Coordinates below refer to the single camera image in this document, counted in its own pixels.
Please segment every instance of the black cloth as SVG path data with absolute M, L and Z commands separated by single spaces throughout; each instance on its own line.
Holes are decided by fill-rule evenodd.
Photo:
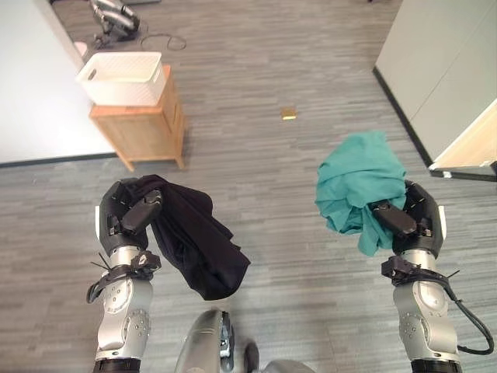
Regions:
M 159 249 L 203 299 L 226 298 L 237 291 L 250 261 L 231 243 L 232 233 L 212 216 L 204 192 L 143 176 L 126 188 L 135 201 L 152 190 L 162 192 L 162 211 L 151 223 Z

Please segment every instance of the robotic hand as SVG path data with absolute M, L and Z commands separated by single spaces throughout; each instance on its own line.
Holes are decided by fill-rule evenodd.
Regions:
M 399 333 L 413 373 L 462 372 L 458 349 L 471 354 L 490 354 L 491 333 L 452 291 L 449 277 L 436 270 L 436 258 L 445 238 L 443 207 L 421 186 L 406 180 L 404 210 L 387 200 L 370 205 L 374 217 L 394 233 L 393 251 L 381 265 L 381 274 L 395 286 L 394 303 L 400 318 Z M 457 345 L 457 334 L 447 316 L 448 300 L 483 333 L 487 350 Z
M 146 250 L 145 229 L 161 210 L 162 195 L 153 190 L 139 201 L 131 200 L 129 181 L 114 183 L 99 207 L 98 236 L 110 265 L 103 260 L 106 272 L 87 294 L 92 303 L 103 293 L 94 373 L 138 373 L 150 332 L 150 280 L 161 262 Z
M 125 40 L 135 37 L 140 19 L 131 8 L 119 0 L 90 0 L 89 3 L 95 21 L 103 29 L 102 35 L 95 36 L 97 47 L 108 44 L 113 31 Z

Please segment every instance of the white basket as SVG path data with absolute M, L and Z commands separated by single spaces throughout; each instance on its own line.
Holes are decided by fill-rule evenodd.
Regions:
M 76 81 L 97 105 L 154 106 L 165 86 L 161 53 L 96 53 Z

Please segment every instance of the wooden cabinet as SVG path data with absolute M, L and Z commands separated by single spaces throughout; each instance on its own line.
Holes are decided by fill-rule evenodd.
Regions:
M 90 117 L 114 147 L 124 165 L 133 171 L 132 162 L 174 159 L 180 169 L 185 117 L 171 67 L 165 65 L 166 83 L 156 106 L 98 106 Z

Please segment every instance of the wire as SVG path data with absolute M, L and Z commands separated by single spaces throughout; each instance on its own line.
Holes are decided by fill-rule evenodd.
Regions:
M 138 44 L 140 44 L 140 48 L 143 50 L 143 51 L 146 51 L 147 48 L 145 48 L 145 46 L 143 45 L 144 42 L 146 40 L 149 40 L 153 37 L 167 37 L 168 38 L 168 41 L 166 42 L 165 44 L 165 47 L 168 51 L 182 51 L 183 49 L 186 48 L 186 39 L 184 37 L 179 37 L 177 35 L 172 35 L 170 33 L 151 33 L 149 35 L 148 34 L 148 23 L 146 23 L 145 21 L 141 21 L 141 25 L 145 25 L 147 27 L 147 29 L 143 32 L 143 34 L 145 34 L 144 37 L 142 37 L 139 41 L 138 41 Z
M 165 47 L 169 50 L 169 51 L 182 51 L 183 49 L 186 48 L 186 40 L 182 37 L 178 37 L 176 35 L 172 35 L 170 33 L 152 33 L 150 35 L 147 35 L 146 37 L 142 37 L 140 39 L 140 48 L 143 50 L 143 51 L 146 51 L 143 43 L 146 41 L 146 40 L 149 40 L 151 39 L 152 37 L 167 37 L 168 38 L 168 41 L 167 43 L 165 44 Z M 179 46 L 178 47 L 173 47 L 171 46 L 171 42 L 173 40 L 178 40 L 179 41 Z
M 461 299 L 457 299 L 456 301 L 454 301 L 454 303 L 457 307 L 459 307 L 461 312 L 466 315 L 469 321 L 471 321 L 473 325 L 476 326 L 478 330 L 480 330 L 481 334 L 483 334 L 488 343 L 488 348 L 486 350 L 473 350 L 472 348 L 460 345 L 457 345 L 457 348 L 463 352 L 467 352 L 468 354 L 490 355 L 494 350 L 494 340 L 492 338 L 490 330 L 488 330 L 487 326 L 478 317 L 476 317 L 473 312 L 471 312 L 465 305 L 463 305 L 463 301 Z

